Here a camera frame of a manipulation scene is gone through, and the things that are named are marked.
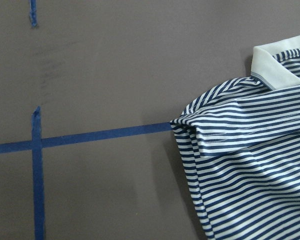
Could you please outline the blue white striped polo shirt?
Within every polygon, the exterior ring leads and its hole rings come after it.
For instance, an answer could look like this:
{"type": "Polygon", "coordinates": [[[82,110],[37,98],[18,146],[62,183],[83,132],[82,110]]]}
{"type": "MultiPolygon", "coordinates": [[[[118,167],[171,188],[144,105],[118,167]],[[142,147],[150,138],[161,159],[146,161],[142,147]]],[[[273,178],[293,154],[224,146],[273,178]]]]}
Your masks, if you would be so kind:
{"type": "Polygon", "coordinates": [[[300,35],[255,46],[249,77],[170,125],[209,240],[300,240],[300,35]]]}

